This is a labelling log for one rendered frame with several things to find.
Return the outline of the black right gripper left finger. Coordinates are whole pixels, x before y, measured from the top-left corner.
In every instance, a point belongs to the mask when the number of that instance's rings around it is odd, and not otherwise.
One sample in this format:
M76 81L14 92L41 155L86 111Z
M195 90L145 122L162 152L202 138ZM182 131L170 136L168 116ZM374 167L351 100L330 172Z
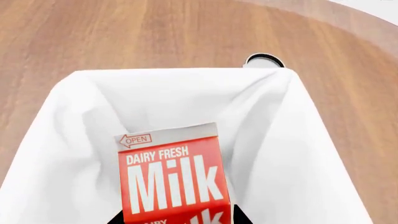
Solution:
M123 211L116 214L107 224L124 224Z

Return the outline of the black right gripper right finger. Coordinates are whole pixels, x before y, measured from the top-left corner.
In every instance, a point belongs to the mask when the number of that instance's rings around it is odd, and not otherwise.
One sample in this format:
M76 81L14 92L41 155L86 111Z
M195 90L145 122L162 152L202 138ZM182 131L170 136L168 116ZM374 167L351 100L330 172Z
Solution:
M238 205L233 204L231 205L231 224L253 224L253 222Z

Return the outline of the red white milk carton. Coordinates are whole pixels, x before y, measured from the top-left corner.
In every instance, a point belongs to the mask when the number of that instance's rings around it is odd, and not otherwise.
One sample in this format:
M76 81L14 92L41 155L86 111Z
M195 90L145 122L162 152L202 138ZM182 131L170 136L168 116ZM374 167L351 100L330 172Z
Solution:
M124 224L233 224L215 123L114 139Z

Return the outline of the white cloth lined basket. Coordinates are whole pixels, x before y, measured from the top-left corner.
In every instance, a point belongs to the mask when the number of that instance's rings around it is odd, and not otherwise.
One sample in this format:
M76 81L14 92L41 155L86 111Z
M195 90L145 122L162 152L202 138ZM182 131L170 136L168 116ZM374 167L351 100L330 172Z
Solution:
M231 197L254 224L373 224L287 68L82 70L50 91L0 188L0 224L106 224L120 134L217 123Z

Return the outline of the white cup with dark rim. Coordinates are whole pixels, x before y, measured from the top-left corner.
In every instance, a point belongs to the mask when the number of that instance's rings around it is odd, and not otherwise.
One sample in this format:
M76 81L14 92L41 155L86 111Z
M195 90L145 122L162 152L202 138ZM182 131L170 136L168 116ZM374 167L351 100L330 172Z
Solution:
M285 65L272 54L256 53L246 58L243 68L285 68Z

